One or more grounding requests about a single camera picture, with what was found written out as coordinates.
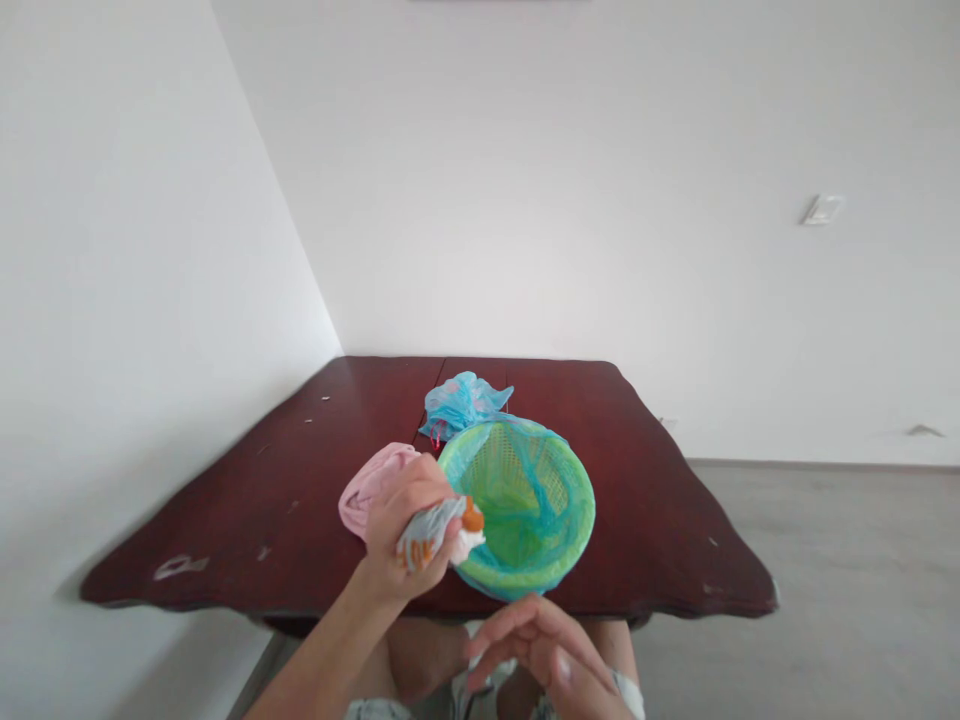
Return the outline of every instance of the baseboard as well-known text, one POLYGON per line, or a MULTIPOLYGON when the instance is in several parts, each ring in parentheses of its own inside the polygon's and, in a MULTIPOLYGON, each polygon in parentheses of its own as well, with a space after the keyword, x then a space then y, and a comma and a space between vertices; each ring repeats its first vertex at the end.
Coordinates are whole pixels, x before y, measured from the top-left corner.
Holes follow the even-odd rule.
POLYGON ((725 460, 687 458, 692 468, 751 468, 757 470, 813 470, 819 472, 896 473, 910 475, 960 475, 957 465, 884 465, 881 463, 788 462, 785 460, 725 460))

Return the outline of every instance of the orange object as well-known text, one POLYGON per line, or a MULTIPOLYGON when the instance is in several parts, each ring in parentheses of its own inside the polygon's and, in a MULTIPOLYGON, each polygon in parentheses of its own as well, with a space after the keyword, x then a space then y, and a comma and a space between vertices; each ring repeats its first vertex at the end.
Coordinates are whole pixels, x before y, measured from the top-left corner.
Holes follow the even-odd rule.
POLYGON ((423 545, 416 540, 410 544, 410 559, 417 570, 423 570, 423 545))
POLYGON ((483 513, 473 506, 473 498, 467 495, 467 509, 463 512, 463 529, 467 532, 483 530, 483 513))

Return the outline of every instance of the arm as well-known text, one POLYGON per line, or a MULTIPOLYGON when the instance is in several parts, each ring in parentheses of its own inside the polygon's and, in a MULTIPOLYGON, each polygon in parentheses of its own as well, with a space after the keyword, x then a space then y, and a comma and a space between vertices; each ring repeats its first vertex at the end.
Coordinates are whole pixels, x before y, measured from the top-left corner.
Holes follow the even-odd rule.
POLYGON ((300 649, 247 714, 267 718, 336 718, 350 704, 350 688, 374 647, 406 605, 377 598, 370 566, 353 577, 300 649))
MULTIPOLYGON (((407 602, 440 582, 454 548, 445 542, 427 567, 409 574, 397 562, 397 540, 415 513, 451 496, 453 490, 433 457, 423 455, 404 468, 393 491, 370 511, 367 557, 246 720, 344 716, 367 658, 407 602)), ((451 522, 447 539, 459 529, 459 520, 451 522)))

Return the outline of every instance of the scratch on table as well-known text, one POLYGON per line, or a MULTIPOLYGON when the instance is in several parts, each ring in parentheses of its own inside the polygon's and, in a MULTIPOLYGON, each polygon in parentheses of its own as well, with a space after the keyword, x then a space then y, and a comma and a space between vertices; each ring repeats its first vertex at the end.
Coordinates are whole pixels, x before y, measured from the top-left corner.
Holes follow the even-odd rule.
POLYGON ((182 572, 202 572, 206 569, 210 558, 193 560, 189 555, 177 555, 167 560, 157 568, 153 574, 154 580, 165 580, 168 577, 179 575, 182 572))

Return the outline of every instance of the mesh basket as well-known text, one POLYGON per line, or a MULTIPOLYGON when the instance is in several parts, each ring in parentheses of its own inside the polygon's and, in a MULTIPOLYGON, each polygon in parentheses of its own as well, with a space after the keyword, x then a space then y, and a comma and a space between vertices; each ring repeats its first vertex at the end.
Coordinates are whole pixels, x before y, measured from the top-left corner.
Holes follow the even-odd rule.
POLYGON ((457 567, 469 585, 511 602, 552 590, 580 559, 596 503, 583 464, 559 435, 501 415, 458 434, 439 463, 484 515, 486 545, 457 567))

